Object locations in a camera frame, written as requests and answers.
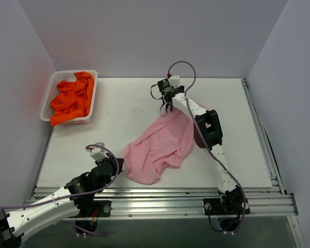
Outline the pink t-shirt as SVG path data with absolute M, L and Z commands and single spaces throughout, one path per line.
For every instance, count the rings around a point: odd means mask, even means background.
M 179 169 L 194 142 L 190 116 L 174 108 L 159 116 L 122 151 L 126 178 L 136 183 L 157 183 L 166 168 Z

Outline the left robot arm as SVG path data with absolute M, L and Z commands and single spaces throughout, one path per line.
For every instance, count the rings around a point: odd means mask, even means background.
M 20 247 L 37 232 L 65 218 L 93 213 L 97 192 L 122 172 L 122 158 L 105 158 L 49 196 L 12 210 L 0 209 L 0 247 Z

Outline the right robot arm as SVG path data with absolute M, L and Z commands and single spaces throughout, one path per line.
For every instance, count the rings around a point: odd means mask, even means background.
M 216 183 L 219 198 L 215 204 L 206 207 L 206 213 L 211 215 L 249 214 L 250 208 L 242 186 L 229 171 L 223 147 L 223 132 L 219 116 L 215 110 L 208 110 L 190 99 L 179 84 L 180 77 L 172 75 L 158 81 L 161 94 L 160 100 L 166 112 L 178 109 L 186 114 L 194 125 L 194 140 L 209 157 L 215 160 Z

